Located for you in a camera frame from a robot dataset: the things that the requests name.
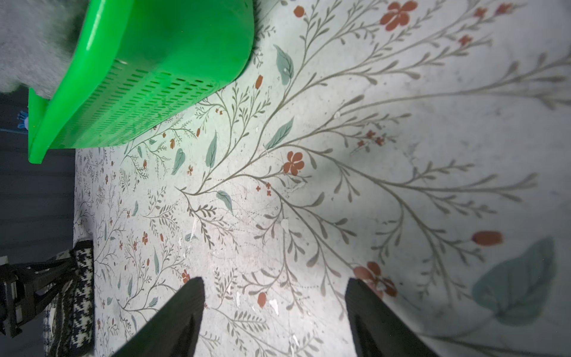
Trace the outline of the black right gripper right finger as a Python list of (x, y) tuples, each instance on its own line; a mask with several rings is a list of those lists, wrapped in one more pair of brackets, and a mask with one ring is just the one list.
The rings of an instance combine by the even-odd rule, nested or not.
[(364, 281), (351, 278), (346, 309), (357, 356), (435, 356)]

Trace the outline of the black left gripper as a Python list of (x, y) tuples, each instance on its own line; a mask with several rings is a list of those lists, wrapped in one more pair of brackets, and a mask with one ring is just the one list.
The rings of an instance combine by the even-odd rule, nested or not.
[(1, 334), (14, 337), (74, 279), (71, 257), (1, 265)]

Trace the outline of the dark grey scarf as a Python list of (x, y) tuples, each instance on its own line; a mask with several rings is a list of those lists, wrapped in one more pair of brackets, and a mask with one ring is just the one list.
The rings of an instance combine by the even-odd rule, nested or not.
[(1, 92), (21, 86), (51, 99), (64, 78), (88, 1), (1, 2)]

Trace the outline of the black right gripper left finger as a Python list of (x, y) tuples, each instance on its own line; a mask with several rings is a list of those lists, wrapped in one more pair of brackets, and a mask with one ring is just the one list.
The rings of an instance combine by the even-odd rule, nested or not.
[(193, 356), (205, 309), (202, 278), (184, 284), (116, 356)]

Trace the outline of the black white houndstooth scarf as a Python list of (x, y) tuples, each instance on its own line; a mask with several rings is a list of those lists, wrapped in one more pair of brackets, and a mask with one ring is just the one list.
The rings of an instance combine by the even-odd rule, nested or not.
[(94, 245), (76, 242), (73, 249), (50, 259), (71, 260), (71, 280), (64, 283), (44, 310), (43, 338), (46, 356), (88, 356), (95, 344)]

